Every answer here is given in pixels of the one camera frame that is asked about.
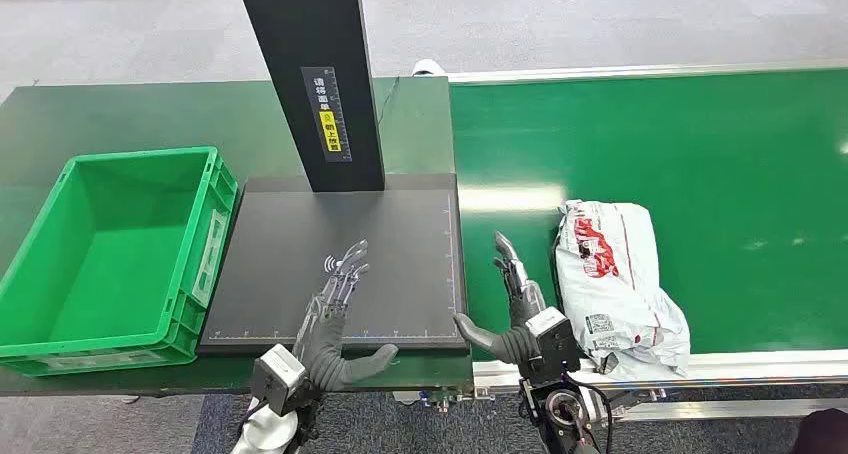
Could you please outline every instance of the plastic package bag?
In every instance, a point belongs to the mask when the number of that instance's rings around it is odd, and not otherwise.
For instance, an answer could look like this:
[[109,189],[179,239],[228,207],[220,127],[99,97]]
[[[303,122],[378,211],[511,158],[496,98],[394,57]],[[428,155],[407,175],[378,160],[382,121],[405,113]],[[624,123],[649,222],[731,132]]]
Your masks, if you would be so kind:
[[660,287],[648,211],[580,200],[567,201],[560,211],[559,288],[586,354],[616,379],[685,376],[689,326]]

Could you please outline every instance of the robotic hand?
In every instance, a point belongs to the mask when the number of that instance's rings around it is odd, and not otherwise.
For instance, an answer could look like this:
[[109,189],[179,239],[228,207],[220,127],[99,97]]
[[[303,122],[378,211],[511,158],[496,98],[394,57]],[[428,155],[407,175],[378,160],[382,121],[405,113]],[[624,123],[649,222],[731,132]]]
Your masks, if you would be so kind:
[[368,357],[342,358],[342,332],[351,295],[368,271],[362,240],[339,261],[325,265],[330,274],[313,296],[297,334],[293,352],[277,344],[256,360],[241,437],[232,454],[294,454],[317,437],[315,418],[322,394],[348,389],[354,382],[384,371],[398,348],[382,346]]
[[[512,243],[500,232],[495,232],[495,249],[501,255],[494,262],[503,275],[512,327],[495,335],[457,314],[454,321],[459,332],[498,360],[518,365],[522,407],[549,453],[597,454],[594,438],[592,443],[586,438],[589,419],[580,391],[581,387],[596,388],[568,374],[580,367],[571,322],[556,308],[545,308],[539,285],[528,278]],[[608,436],[607,452],[610,444]]]

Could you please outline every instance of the robotic thumb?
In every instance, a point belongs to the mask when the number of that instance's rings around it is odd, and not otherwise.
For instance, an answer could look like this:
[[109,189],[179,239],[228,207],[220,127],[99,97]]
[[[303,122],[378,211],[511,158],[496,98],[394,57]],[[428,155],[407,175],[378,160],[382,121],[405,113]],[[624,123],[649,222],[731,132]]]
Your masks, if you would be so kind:
[[396,345],[385,344],[368,357],[345,361],[341,381],[347,385],[385,371],[397,355],[397,351]]
[[466,341],[489,352],[499,361],[520,364],[539,352],[536,339],[524,326],[513,327],[501,335],[496,335],[477,327],[465,314],[456,314],[453,320]]

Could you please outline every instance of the green table surface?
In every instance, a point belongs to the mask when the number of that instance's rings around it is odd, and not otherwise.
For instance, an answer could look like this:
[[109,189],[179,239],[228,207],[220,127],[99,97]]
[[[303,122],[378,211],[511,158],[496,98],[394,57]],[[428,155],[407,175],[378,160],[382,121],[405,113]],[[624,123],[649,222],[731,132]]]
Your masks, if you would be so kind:
[[[375,84],[383,109],[391,80]],[[567,197],[651,211],[662,285],[686,313],[693,353],[848,347],[838,276],[848,200],[834,195],[848,176],[848,70],[456,85],[451,115],[447,90],[401,79],[383,152],[388,172],[444,172],[455,149],[480,325],[508,323],[495,229],[553,301],[548,249]],[[68,157],[196,144],[217,145],[242,182],[301,171],[265,82],[17,89],[0,107],[0,269]],[[467,386],[468,361],[404,355],[361,387]],[[250,368],[235,358],[43,379],[0,370],[0,394],[243,390]]]
[[[454,172],[444,78],[375,80],[388,173]],[[68,158],[87,153],[214,145],[240,183],[302,175],[269,82],[18,88],[0,106],[0,272],[5,272]],[[245,391],[252,358],[25,378],[0,368],[0,395]],[[359,388],[471,385],[468,354],[401,353]]]

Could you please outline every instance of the label sticker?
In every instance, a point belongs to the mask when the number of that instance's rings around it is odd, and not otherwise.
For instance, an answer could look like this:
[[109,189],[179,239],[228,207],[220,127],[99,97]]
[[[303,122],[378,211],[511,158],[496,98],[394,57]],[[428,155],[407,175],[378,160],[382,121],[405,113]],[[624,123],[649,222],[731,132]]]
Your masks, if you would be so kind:
[[618,339],[615,336],[602,337],[592,341],[594,348],[597,350],[615,351],[621,349],[618,347]]
[[301,67],[306,95],[315,115],[327,162],[351,162],[336,71],[332,67]]
[[612,325],[612,318],[607,314],[592,314],[586,316],[586,327],[589,328],[589,334],[615,330]]
[[153,351],[130,351],[117,354],[97,354],[92,356],[47,357],[39,359],[50,369],[82,369],[89,367],[114,367],[143,362],[162,360]]

